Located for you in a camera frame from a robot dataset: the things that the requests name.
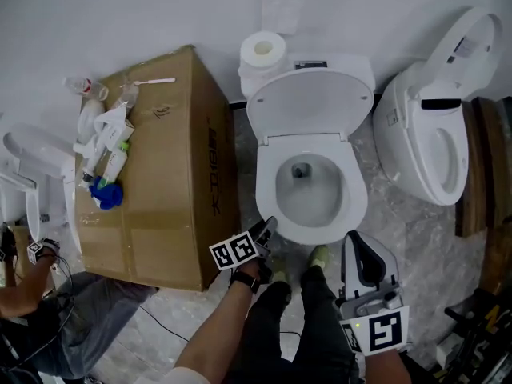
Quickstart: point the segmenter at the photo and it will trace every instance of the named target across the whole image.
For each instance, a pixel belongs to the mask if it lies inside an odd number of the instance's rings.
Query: shoe
[[[312,266],[319,266],[322,270],[329,264],[329,248],[325,245],[313,249],[307,260],[308,269]]]
[[[274,271],[272,274],[272,278],[270,279],[270,283],[274,282],[284,282],[290,284],[290,277],[288,272],[286,272],[286,262],[283,258],[273,258],[272,259],[272,270]]]

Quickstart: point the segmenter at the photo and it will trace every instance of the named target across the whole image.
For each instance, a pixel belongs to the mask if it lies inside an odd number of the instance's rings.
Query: smart toilet
[[[11,220],[26,214],[35,241],[65,222],[80,249],[74,222],[74,152],[71,144],[36,126],[19,123],[4,135],[14,157],[0,170],[2,212]],[[20,206],[25,195],[25,209]]]
[[[472,8],[426,62],[388,85],[374,112],[374,137],[393,184],[436,205],[460,199],[469,166],[461,100],[489,84],[501,53],[501,21]]]
[[[368,203],[348,137],[374,101],[367,58],[344,56],[335,68],[287,71],[247,104],[258,140],[256,203],[293,242],[336,242],[355,229]]]

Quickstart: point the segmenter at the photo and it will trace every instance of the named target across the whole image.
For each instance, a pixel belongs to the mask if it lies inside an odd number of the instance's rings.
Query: cardboard box
[[[218,273],[208,247],[239,231],[232,112],[192,46],[106,78],[107,109],[125,77],[176,82],[139,87],[118,178],[122,205],[100,210],[77,188],[85,267],[141,284],[204,290]]]

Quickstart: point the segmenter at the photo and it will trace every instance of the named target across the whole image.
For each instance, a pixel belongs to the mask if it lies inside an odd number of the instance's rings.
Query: toilet seat cover
[[[352,134],[374,94],[364,82],[327,68],[290,71],[268,81],[249,100],[247,115],[259,142],[295,134]]]

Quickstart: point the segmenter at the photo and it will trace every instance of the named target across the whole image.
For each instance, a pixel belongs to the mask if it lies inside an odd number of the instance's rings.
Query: jeans
[[[358,382],[358,364],[342,332],[335,296],[322,269],[309,268],[301,287],[304,329],[293,362],[281,358],[279,345],[279,323],[290,302],[291,288],[276,282],[250,309],[225,382]]]
[[[69,313],[71,280],[49,299],[60,323]],[[156,293],[150,286],[122,282],[97,274],[73,274],[74,308],[51,346],[35,355],[36,370],[66,379],[85,377],[103,356],[140,304]]]

